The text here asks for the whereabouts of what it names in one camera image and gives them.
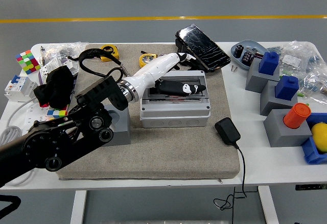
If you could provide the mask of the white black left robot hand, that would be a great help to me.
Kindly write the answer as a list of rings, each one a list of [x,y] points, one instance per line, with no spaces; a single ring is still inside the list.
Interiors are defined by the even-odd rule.
[[[156,87],[161,94],[172,96],[188,96],[202,92],[206,89],[204,85],[160,80],[180,61],[194,59],[195,57],[187,53],[170,53],[160,56],[150,61],[133,76],[123,78],[119,82],[119,87],[128,102],[137,102],[143,97],[144,91],[152,87]]]

